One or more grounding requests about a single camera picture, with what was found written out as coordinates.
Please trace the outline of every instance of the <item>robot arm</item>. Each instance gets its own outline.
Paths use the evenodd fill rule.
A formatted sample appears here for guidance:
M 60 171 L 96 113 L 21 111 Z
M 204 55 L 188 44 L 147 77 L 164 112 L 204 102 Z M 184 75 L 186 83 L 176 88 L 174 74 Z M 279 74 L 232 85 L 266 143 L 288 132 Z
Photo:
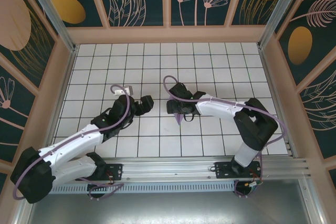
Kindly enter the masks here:
M 34 161 L 44 154 L 52 151 L 55 147 L 62 145 L 64 142 L 77 136 L 76 139 L 63 145 L 51 155 L 43 158 L 22 179 L 18 189 L 29 203 L 35 203 L 43 199 L 53 187 L 72 181 L 81 177 L 100 177 L 106 169 L 105 161 L 97 153 L 88 153 L 86 156 L 70 161 L 79 154 L 84 153 L 105 141 L 116 136 L 120 130 L 126 128 L 133 122 L 134 116 L 143 115 L 149 112 L 154 105 L 150 95 L 142 97 L 141 103 L 130 99 L 130 109 L 125 119 L 116 127 L 109 130 L 99 131 L 118 122 L 126 112 L 127 99 L 121 95 L 113 104 L 99 116 L 96 116 L 91 123 L 74 135 L 63 141 L 41 148 L 38 151 L 32 147 L 24 150 L 13 170 L 11 181 L 15 184 L 21 174 Z
M 236 105 L 230 105 L 220 102 L 221 99 L 213 99 L 212 96 L 204 92 L 197 91 L 192 95 L 182 83 L 177 83 L 170 89 L 170 92 L 182 99 L 198 100 L 201 98 L 206 101 L 182 102 L 169 100 L 167 102 L 168 114 L 216 116 L 225 121 L 234 121 L 236 123 L 243 139 L 239 151 L 231 162 L 231 168 L 237 175 L 246 170 L 278 128 L 278 124 L 274 119 L 262 113 L 236 106 L 237 104 L 243 104 L 267 111 L 260 101 L 255 98 L 251 98 L 247 102 L 236 102 Z

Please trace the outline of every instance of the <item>grid floor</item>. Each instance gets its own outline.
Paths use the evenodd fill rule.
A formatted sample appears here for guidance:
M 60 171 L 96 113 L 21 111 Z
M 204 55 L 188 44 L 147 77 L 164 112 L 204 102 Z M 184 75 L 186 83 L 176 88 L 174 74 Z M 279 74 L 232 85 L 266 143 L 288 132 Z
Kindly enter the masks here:
M 196 116 L 181 126 L 166 112 L 169 98 L 163 77 L 173 75 L 194 93 L 246 101 L 258 98 L 276 110 L 255 43 L 161 43 L 80 45 L 55 131 L 55 142 L 76 133 L 117 98 L 111 84 L 133 87 L 135 100 L 151 95 L 154 108 L 134 118 L 95 151 L 102 157 L 169 157 L 235 155 L 242 138 L 233 121 Z M 281 134 L 280 128 L 273 138 Z M 288 154 L 284 140 L 264 155 Z

